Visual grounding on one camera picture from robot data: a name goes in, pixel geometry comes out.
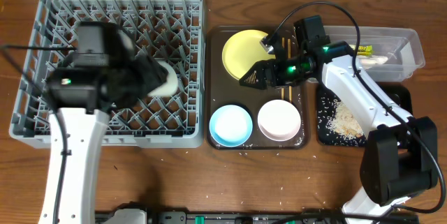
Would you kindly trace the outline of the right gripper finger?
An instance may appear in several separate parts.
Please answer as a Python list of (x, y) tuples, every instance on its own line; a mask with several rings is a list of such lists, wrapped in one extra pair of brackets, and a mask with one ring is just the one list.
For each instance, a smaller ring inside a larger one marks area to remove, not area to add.
[(275, 59), (268, 59), (257, 61), (244, 75), (248, 77), (251, 74), (256, 74), (260, 77), (275, 77), (278, 73), (277, 61)]
[(265, 71), (263, 69), (249, 70), (239, 79), (239, 85), (243, 87), (266, 87)]

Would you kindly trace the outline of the light blue bowl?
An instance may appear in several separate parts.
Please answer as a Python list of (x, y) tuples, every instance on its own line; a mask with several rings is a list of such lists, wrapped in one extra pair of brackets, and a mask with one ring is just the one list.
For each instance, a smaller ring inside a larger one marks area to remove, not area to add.
[(214, 141), (223, 147), (238, 147), (251, 136), (251, 115), (238, 105), (224, 105), (210, 117), (209, 131)]

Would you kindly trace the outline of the green yellow snack wrapper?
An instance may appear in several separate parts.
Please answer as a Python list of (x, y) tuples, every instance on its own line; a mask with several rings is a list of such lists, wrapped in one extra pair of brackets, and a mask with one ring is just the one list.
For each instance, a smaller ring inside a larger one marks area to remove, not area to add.
[(371, 45), (360, 45), (358, 47), (357, 55), (371, 57), (373, 54), (373, 47)]

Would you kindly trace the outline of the white plastic cup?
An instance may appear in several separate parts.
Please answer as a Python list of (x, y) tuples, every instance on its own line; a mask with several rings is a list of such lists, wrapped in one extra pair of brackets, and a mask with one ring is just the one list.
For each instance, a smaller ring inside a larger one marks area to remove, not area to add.
[(163, 83), (160, 87), (157, 87), (155, 90), (148, 93), (148, 96), (161, 96), (161, 97), (168, 97), (173, 96), (177, 93), (178, 89), (178, 77), (177, 73), (175, 72), (174, 68), (170, 66), (168, 63), (164, 61), (158, 61), (158, 63), (168, 71), (166, 82)]

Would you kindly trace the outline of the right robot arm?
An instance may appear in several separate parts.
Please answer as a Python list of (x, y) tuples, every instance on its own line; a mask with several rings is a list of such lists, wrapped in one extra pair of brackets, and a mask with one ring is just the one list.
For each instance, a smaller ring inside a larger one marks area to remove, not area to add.
[(345, 223), (391, 222), (389, 213), (406, 209), (408, 199), (440, 185), (446, 187), (437, 162), (437, 127), (429, 117), (416, 119), (362, 69), (357, 47), (331, 43), (320, 16), (294, 24), (299, 53), (286, 57), (276, 32), (261, 39), (274, 58), (257, 61), (240, 79), (255, 89), (295, 86), (311, 77), (333, 92), (351, 111), (367, 138), (360, 166), (362, 186), (344, 204)]

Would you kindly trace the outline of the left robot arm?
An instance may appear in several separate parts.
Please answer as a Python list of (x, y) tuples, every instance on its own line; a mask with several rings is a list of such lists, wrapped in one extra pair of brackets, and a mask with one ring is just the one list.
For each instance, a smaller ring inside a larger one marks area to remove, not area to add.
[(171, 96), (173, 67), (136, 57), (118, 25), (81, 22), (78, 46), (46, 82), (50, 108), (50, 164), (40, 223), (93, 223), (101, 145), (112, 108), (147, 96)]

